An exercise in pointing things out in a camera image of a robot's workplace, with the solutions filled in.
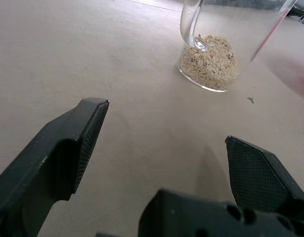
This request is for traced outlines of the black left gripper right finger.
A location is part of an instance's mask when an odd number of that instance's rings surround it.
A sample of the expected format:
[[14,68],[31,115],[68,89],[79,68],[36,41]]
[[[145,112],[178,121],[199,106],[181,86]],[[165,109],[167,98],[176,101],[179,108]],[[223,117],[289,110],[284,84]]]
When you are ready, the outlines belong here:
[[231,191],[238,205],[304,214],[304,192],[275,154],[234,136],[225,143]]

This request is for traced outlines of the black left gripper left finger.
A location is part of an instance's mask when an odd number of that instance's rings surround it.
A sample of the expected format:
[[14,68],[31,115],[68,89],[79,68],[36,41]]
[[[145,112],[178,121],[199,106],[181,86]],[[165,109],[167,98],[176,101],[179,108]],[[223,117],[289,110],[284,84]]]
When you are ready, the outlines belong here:
[[85,98],[48,122],[0,175],[0,237],[35,237],[52,206],[75,194],[109,100]]

